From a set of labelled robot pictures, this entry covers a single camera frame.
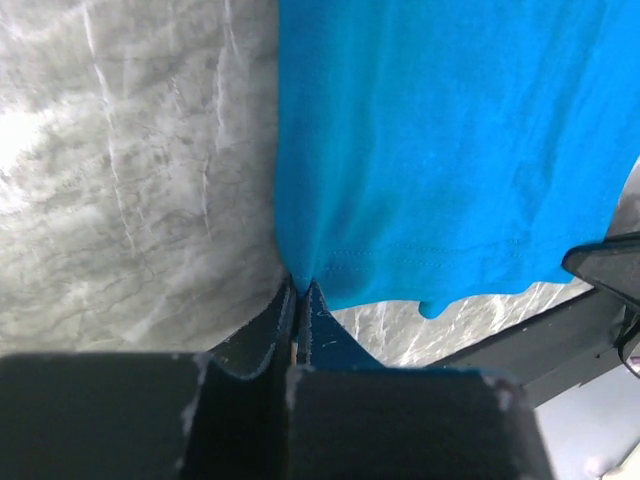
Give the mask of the black base beam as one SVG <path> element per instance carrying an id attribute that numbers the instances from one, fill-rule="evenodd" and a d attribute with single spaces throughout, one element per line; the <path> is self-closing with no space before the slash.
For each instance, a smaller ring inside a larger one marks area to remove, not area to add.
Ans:
<path id="1" fill-rule="evenodd" d="M 537 407 L 619 367 L 618 341 L 632 320 L 619 299 L 590 290 L 433 365 L 510 373 Z"/>

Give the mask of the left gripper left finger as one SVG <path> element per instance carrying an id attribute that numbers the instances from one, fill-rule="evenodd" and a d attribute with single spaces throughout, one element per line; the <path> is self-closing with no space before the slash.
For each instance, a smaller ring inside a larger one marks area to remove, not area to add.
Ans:
<path id="1" fill-rule="evenodd" d="M 205 352 L 1 359 L 5 479 L 271 479 L 296 295 Z"/>

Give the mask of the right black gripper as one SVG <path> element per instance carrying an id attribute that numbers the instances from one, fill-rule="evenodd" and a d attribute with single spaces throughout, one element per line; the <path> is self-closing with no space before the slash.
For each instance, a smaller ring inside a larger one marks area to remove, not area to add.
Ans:
<path id="1" fill-rule="evenodd" d="M 639 232 L 605 239 L 569 250 L 562 267 L 598 290 L 620 299 L 639 312 Z"/>

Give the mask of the blue t shirt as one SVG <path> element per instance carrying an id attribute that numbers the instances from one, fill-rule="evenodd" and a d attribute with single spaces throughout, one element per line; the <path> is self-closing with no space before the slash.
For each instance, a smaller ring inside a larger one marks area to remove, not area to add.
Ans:
<path id="1" fill-rule="evenodd" d="M 275 225 L 334 310 L 566 283 L 639 156 L 635 1 L 283 1 Z"/>

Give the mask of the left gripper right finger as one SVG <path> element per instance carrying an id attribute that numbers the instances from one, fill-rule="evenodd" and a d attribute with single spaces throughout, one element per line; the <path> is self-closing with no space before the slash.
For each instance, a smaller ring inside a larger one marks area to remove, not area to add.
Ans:
<path id="1" fill-rule="evenodd" d="M 286 381 L 289 479 L 550 479 L 520 385 L 491 371 L 389 368 L 312 284 Z"/>

